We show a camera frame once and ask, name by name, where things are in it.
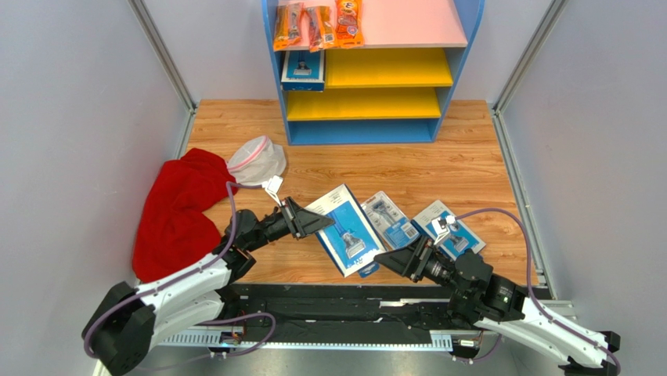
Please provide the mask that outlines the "white blue Harry's box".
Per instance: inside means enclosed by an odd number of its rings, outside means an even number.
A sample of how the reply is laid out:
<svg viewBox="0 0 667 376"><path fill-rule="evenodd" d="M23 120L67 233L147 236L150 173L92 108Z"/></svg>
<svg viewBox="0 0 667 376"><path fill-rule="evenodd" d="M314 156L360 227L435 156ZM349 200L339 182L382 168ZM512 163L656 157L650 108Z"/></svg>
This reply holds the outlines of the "white blue Harry's box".
<svg viewBox="0 0 667 376"><path fill-rule="evenodd" d="M325 89L325 53L308 50L288 51L281 74L284 91L323 92Z"/></svg>
<svg viewBox="0 0 667 376"><path fill-rule="evenodd" d="M357 273L366 278L379 270L374 258L386 249L347 185L337 186L306 209L333 220L316 236L343 277Z"/></svg>

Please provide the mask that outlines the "narrow orange razor pack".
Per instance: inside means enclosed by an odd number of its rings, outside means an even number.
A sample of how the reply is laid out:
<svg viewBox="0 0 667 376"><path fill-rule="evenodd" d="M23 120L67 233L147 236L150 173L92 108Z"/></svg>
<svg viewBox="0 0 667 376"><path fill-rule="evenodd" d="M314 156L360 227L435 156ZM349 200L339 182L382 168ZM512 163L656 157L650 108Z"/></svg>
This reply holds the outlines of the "narrow orange razor pack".
<svg viewBox="0 0 667 376"><path fill-rule="evenodd" d="M334 22L329 6L317 5L305 7L308 17L308 50L319 52L337 47Z"/></svg>

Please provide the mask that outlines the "orange BIC razor bag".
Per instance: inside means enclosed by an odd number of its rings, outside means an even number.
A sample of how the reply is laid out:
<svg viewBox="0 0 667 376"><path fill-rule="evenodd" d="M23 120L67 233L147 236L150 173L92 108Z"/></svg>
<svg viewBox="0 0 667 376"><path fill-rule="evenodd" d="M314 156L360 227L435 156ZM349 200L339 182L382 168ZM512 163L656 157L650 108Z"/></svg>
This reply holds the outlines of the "orange BIC razor bag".
<svg viewBox="0 0 667 376"><path fill-rule="evenodd" d="M362 0L336 0L335 38L338 48L362 47Z"/></svg>

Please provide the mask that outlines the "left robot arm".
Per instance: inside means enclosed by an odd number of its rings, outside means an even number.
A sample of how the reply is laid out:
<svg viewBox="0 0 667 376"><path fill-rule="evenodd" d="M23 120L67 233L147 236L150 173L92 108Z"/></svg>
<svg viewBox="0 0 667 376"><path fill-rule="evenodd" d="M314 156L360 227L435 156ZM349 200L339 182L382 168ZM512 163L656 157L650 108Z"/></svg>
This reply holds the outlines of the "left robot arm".
<svg viewBox="0 0 667 376"><path fill-rule="evenodd" d="M199 261L152 283L111 287L81 333L85 353L112 375L127 374L164 339L217 320L229 300L226 288L255 264L252 251L285 236L309 237L334 223L291 197L263 219L235 210L220 244Z"/></svg>

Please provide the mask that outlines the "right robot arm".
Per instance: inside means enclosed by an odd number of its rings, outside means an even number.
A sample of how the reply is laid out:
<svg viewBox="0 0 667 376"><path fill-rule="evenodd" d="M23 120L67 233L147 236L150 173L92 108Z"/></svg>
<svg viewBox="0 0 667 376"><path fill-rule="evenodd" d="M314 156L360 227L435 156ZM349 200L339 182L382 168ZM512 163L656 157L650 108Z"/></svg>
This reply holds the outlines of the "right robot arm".
<svg viewBox="0 0 667 376"><path fill-rule="evenodd" d="M416 283L428 279L451 291L447 317L518 342L550 358L566 375L618 375L615 352L620 337L593 331L555 313L532 290L494 273L480 255L467 249L445 257L429 237L375 256L375 262Z"/></svg>

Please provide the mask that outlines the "blue shelf unit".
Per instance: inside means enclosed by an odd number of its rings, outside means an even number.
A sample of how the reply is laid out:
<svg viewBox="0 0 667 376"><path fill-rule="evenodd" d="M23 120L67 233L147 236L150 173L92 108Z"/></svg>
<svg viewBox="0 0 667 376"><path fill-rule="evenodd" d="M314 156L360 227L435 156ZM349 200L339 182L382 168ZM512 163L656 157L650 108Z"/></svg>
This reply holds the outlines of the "blue shelf unit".
<svg viewBox="0 0 667 376"><path fill-rule="evenodd" d="M292 145L427 143L437 139L485 11L483 1L365 1L365 43L328 49L321 91L290 91L289 57L308 40L270 50Z"/></svg>

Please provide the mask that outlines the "orange razor pack on shelf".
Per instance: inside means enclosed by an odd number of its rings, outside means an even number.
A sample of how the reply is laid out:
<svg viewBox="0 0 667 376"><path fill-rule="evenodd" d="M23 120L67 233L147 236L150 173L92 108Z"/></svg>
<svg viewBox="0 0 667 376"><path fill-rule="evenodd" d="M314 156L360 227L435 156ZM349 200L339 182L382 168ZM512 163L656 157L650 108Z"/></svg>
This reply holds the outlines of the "orange razor pack on shelf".
<svg viewBox="0 0 667 376"><path fill-rule="evenodd" d="M297 45L302 39L301 18L303 2L278 4L272 47L274 51L286 50Z"/></svg>

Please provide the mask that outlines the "clear blister razor pack right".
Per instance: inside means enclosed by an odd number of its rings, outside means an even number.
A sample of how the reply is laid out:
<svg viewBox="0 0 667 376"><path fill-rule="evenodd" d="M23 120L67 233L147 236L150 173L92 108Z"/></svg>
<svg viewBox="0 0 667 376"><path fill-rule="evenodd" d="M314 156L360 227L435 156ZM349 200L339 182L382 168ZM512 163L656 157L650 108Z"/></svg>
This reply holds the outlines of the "clear blister razor pack right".
<svg viewBox="0 0 667 376"><path fill-rule="evenodd" d="M375 193L361 207L389 251L406 247L418 238L419 231L384 191Z"/></svg>

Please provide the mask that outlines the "blue razor box right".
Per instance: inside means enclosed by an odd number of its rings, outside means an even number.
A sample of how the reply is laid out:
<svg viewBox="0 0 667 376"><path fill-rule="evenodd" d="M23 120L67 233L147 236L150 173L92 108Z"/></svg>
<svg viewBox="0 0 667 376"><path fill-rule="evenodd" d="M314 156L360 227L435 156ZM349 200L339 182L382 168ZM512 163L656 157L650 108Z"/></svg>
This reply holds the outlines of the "blue razor box right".
<svg viewBox="0 0 667 376"><path fill-rule="evenodd" d="M440 233L434 228L432 222L435 219L445 220L450 215L454 215L453 211L442 201L436 200L413 217L411 223L421 234L436 242ZM486 246L486 243L463 221L457 220L446 230L448 231L447 236L439 243L439 250L452 260L468 249L478 254Z"/></svg>

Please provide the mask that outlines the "white mesh zip bag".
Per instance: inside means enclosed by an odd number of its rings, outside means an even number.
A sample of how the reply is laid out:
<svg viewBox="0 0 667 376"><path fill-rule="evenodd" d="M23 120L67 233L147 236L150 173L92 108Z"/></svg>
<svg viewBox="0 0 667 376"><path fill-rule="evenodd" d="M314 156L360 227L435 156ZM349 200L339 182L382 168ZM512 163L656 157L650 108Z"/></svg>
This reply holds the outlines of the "white mesh zip bag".
<svg viewBox="0 0 667 376"><path fill-rule="evenodd" d="M245 186L260 185L274 175L282 175L287 167L283 147L268 136L247 141L227 162L229 173Z"/></svg>

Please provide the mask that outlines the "red cloth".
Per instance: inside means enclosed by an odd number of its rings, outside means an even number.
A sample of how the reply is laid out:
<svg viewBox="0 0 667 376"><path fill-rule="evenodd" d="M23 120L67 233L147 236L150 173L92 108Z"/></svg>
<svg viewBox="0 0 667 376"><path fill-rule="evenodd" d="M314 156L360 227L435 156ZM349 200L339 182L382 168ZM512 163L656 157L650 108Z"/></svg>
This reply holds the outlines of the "red cloth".
<svg viewBox="0 0 667 376"><path fill-rule="evenodd" d="M164 162L146 198L135 239L132 269L150 283L199 261L221 236L204 212L229 196L234 183L225 160L193 148Z"/></svg>

